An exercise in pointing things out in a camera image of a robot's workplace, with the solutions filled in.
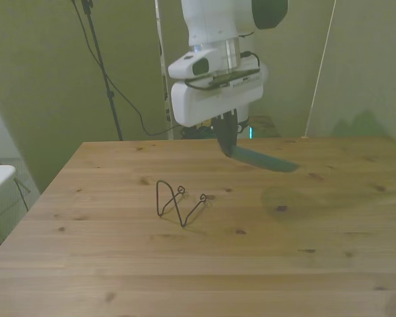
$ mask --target metal wire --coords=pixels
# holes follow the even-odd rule
[[[171,200],[169,200],[169,201],[164,205],[163,210],[160,212],[158,189],[159,189],[159,185],[160,185],[161,183],[163,183],[164,185],[166,185],[167,187],[169,187],[169,190],[170,190],[170,192],[171,192],[171,194],[172,194],[172,198],[171,198]],[[159,217],[162,217],[162,216],[164,215],[164,211],[165,211],[166,207],[173,201],[173,202],[174,202],[174,206],[175,206],[175,208],[176,208],[176,212],[178,213],[178,218],[179,218],[180,226],[181,226],[182,228],[185,228],[186,225],[187,225],[187,221],[188,221],[189,217],[193,214],[193,212],[194,212],[195,210],[197,210],[197,208],[198,208],[198,206],[200,206],[200,204],[203,204],[203,203],[205,203],[205,202],[207,201],[207,196],[206,196],[205,194],[201,194],[201,196],[199,197],[199,203],[187,214],[187,216],[186,216],[186,218],[185,218],[185,221],[182,221],[182,216],[180,215],[180,211],[179,211],[179,207],[178,207],[178,202],[176,201],[176,198],[177,198],[179,195],[184,195],[185,193],[186,193],[185,188],[184,188],[183,186],[179,186],[179,187],[178,187],[178,193],[175,195],[175,194],[174,194],[174,191],[173,191],[173,188],[171,187],[171,185],[170,185],[169,183],[167,183],[167,182],[164,181],[164,180],[159,180],[159,181],[157,181],[157,183],[156,183],[157,215],[158,215]]]

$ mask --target wooden table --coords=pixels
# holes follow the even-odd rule
[[[215,141],[82,145],[0,247],[0,317],[396,317],[396,144],[242,145],[302,167]],[[182,213],[209,206],[160,219],[159,179],[189,192]]]

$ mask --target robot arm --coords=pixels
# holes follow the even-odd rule
[[[258,167],[292,172],[293,163],[236,146],[236,109],[263,96],[263,74],[257,58],[243,60],[240,34],[276,27],[286,16],[288,0],[181,0],[191,51],[169,66],[181,80],[172,88],[178,123],[191,127],[212,119],[223,153]]]

